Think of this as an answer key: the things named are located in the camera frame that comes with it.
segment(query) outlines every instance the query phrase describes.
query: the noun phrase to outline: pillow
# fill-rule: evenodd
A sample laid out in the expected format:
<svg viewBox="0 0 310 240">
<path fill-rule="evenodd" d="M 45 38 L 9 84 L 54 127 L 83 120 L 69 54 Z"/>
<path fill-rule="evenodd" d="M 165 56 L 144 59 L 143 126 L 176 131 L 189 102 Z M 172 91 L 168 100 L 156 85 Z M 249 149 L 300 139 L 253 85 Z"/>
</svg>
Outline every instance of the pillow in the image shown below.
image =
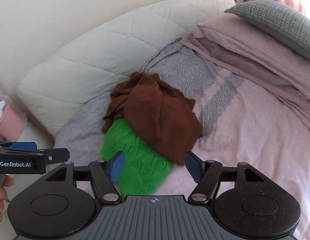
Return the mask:
<svg viewBox="0 0 310 240">
<path fill-rule="evenodd" d="M 284 46 L 241 17 L 224 13 L 198 24 L 191 34 L 195 39 L 206 38 L 261 64 L 291 83 L 310 100 L 310 59 Z M 306 104 L 286 104 L 310 129 L 310 101 Z"/>
<path fill-rule="evenodd" d="M 236 14 L 310 59 L 310 19 L 273 0 L 248 1 L 225 10 Z"/>
</svg>

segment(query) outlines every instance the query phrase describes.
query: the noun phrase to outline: brown cloth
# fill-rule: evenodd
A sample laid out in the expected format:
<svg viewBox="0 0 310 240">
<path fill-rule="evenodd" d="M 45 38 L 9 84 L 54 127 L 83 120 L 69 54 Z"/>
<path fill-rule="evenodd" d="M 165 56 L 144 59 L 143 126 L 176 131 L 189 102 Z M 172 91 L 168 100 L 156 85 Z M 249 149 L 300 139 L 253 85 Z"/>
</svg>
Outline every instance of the brown cloth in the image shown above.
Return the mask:
<svg viewBox="0 0 310 240">
<path fill-rule="evenodd" d="M 132 130 L 152 149 L 185 165 L 185 155 L 201 136 L 202 125 L 192 113 L 194 99 L 161 81 L 158 74 L 134 72 L 130 80 L 111 92 L 111 103 L 102 131 L 124 118 Z"/>
</svg>

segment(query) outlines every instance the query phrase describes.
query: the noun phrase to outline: white quilted headboard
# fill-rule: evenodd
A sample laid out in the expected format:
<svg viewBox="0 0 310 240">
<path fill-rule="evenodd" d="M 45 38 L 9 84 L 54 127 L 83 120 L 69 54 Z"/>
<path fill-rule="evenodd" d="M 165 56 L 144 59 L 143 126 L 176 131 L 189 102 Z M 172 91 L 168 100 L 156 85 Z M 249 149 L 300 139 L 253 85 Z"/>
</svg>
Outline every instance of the white quilted headboard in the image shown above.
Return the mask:
<svg viewBox="0 0 310 240">
<path fill-rule="evenodd" d="M 82 105 L 140 71 L 156 53 L 234 0 L 166 0 L 123 14 L 28 72 L 17 94 L 53 135 Z"/>
</svg>

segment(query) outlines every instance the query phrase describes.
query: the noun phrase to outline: black handheld device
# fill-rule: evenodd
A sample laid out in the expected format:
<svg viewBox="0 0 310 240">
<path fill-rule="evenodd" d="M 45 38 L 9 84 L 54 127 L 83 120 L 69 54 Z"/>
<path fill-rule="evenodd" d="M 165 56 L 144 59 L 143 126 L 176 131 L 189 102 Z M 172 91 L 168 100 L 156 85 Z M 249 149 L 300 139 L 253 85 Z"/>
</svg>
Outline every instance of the black handheld device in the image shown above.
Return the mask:
<svg viewBox="0 0 310 240">
<path fill-rule="evenodd" d="M 45 174 L 48 164 L 62 163 L 70 158 L 65 149 L 37 149 L 34 142 L 0 141 L 0 187 L 5 174 Z"/>
<path fill-rule="evenodd" d="M 124 153 L 74 167 L 64 162 L 10 202 L 16 240 L 293 240 L 299 203 L 248 163 L 224 167 L 193 152 L 185 163 L 197 186 L 183 195 L 124 196 L 114 183 Z M 76 187 L 90 181 L 94 197 Z M 217 196 L 221 182 L 235 187 Z"/>
</svg>

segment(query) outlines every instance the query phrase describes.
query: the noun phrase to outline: green fuzzy fabric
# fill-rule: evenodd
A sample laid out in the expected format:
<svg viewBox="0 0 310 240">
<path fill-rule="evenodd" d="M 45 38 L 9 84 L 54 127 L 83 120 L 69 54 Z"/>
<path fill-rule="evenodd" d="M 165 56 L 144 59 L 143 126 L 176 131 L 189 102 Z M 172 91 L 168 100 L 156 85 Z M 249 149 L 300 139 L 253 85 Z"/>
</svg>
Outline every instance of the green fuzzy fabric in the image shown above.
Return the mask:
<svg viewBox="0 0 310 240">
<path fill-rule="evenodd" d="M 125 119 L 114 121 L 108 129 L 101 155 L 108 161 L 118 151 L 125 154 L 125 166 L 118 179 L 123 197 L 152 195 L 173 167 L 171 161 L 140 139 Z"/>
</svg>

